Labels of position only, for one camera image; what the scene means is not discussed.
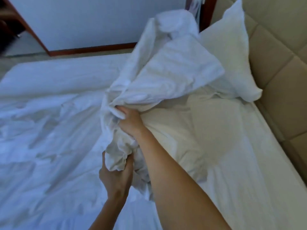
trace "person's left hand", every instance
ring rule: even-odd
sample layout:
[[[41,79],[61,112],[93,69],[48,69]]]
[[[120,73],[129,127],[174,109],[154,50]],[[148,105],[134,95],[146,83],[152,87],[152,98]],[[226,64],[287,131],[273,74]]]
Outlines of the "person's left hand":
[[[102,153],[102,168],[99,170],[99,178],[108,192],[108,198],[128,197],[133,176],[133,154],[130,154],[123,171],[109,171],[105,164],[105,152]]]

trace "person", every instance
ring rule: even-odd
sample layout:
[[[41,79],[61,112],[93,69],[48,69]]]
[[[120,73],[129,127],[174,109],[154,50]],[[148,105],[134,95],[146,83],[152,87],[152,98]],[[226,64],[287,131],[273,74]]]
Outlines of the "person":
[[[136,139],[143,152],[163,230],[230,229],[209,196],[144,126],[139,112],[123,106],[117,109],[126,115],[119,122],[120,128]],[[132,174],[132,154],[123,171],[112,172],[106,168],[102,154],[99,177],[106,187],[108,200],[90,230],[113,229],[126,202]]]

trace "wall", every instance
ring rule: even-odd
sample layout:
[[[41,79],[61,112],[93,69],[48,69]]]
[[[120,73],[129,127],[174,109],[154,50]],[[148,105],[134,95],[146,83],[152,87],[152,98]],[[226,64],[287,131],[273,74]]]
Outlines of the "wall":
[[[150,17],[186,0],[10,0],[49,51],[137,42]]]

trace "person's left arm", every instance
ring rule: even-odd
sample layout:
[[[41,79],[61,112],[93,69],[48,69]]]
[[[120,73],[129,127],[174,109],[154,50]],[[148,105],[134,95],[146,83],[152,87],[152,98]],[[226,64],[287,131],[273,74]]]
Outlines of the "person's left arm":
[[[89,230],[112,230],[119,213],[125,205],[133,175],[133,155],[127,158],[123,171],[109,171],[104,162],[105,152],[102,153],[102,168],[99,178],[105,185],[108,200]]]

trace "hand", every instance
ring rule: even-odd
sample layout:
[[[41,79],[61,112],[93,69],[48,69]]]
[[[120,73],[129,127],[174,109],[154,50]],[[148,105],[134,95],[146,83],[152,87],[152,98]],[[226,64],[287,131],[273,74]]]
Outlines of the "hand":
[[[132,110],[124,106],[116,106],[116,108],[126,115],[126,119],[119,122],[119,126],[124,132],[136,138],[136,135],[143,129],[146,129],[140,113],[137,110]]]
[[[123,171],[109,171],[105,164],[105,153],[102,153],[102,168],[99,178],[108,192],[108,199],[123,199],[126,202],[133,176],[133,154],[130,154]]]

